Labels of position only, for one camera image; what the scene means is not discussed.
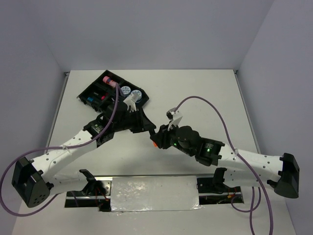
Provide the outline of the blue tape roll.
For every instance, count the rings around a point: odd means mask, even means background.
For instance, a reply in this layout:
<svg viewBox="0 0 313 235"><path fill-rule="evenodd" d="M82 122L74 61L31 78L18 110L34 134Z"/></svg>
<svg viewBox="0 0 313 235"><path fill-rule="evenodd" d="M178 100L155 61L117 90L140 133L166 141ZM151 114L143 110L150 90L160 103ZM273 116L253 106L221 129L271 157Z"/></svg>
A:
<svg viewBox="0 0 313 235"><path fill-rule="evenodd" d="M133 90L131 94L136 95L136 103L139 103L142 100L142 92L140 90Z"/></svg>
<svg viewBox="0 0 313 235"><path fill-rule="evenodd" d="M123 86L120 88L120 91L123 95L123 97L127 97L131 94L132 90L129 86Z"/></svg>

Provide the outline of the pink highlighter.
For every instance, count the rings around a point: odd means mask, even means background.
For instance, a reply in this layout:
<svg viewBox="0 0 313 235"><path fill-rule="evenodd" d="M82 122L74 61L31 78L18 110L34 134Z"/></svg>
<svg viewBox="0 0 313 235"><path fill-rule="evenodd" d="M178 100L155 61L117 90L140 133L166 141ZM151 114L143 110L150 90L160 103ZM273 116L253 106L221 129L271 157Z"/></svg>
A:
<svg viewBox="0 0 313 235"><path fill-rule="evenodd" d="M107 97L108 93L103 94L103 93L93 92L92 95L99 100L104 100Z"/></svg>

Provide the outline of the pink cap glue bottle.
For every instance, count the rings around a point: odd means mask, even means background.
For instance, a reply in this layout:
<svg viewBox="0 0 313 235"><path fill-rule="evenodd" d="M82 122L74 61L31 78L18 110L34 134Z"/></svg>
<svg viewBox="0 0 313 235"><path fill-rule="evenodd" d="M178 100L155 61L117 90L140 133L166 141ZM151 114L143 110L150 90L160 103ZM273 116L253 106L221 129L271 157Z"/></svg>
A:
<svg viewBox="0 0 313 235"><path fill-rule="evenodd" d="M109 85L110 87L112 87L112 88L115 88L116 87L116 85L118 84L117 82L115 82L114 80L112 80L110 77L108 77L108 76L105 76L103 79L102 79L102 81L104 82L104 83L106 83L107 85Z"/></svg>

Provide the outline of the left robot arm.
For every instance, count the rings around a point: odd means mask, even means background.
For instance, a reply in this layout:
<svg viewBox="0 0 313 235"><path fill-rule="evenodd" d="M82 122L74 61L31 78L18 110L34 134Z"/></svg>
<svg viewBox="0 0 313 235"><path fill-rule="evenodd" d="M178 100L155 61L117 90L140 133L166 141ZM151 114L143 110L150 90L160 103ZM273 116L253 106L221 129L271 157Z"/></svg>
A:
<svg viewBox="0 0 313 235"><path fill-rule="evenodd" d="M96 189L97 181L88 170L81 169L68 176L61 176L59 172L76 159L113 139L116 132L130 130L136 134L150 132L155 128L142 108L132 110L123 102L112 104L62 145L50 147L46 154L31 160L25 156L18 159L12 186L28 208L40 205L50 195L65 191L81 191L84 195L91 195Z"/></svg>

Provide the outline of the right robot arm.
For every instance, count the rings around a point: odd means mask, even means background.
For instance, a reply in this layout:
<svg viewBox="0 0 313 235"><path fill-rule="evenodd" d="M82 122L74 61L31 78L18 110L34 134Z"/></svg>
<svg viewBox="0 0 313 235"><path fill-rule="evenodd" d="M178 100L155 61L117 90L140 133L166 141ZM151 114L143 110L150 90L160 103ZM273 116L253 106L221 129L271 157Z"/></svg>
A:
<svg viewBox="0 0 313 235"><path fill-rule="evenodd" d="M299 197L300 167L292 154L269 156L232 149L223 142L201 137L190 126L162 125L157 132L149 133L156 147L173 147L204 166L215 166L212 183L217 191L264 186L285 198Z"/></svg>

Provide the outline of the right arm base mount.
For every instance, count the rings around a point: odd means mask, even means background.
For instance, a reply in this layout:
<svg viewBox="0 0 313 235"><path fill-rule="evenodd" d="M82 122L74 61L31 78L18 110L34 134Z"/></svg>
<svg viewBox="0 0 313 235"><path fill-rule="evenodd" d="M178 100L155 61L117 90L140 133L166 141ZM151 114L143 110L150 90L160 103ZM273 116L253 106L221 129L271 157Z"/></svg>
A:
<svg viewBox="0 0 313 235"><path fill-rule="evenodd" d="M200 205L217 205L243 203L242 191L240 187L230 188L224 184L225 172L227 169L219 167L214 174L197 176L196 188L199 194Z"/></svg>

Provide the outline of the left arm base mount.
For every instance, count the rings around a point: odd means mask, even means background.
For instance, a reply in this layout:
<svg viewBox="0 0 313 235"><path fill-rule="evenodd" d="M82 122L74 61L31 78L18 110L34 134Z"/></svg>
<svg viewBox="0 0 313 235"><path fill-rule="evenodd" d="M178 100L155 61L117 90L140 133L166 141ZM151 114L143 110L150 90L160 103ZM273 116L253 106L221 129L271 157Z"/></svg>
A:
<svg viewBox="0 0 313 235"><path fill-rule="evenodd" d="M97 208L100 212L111 212L112 178L95 177L86 169L79 172L87 184L81 191L67 192L65 208Z"/></svg>

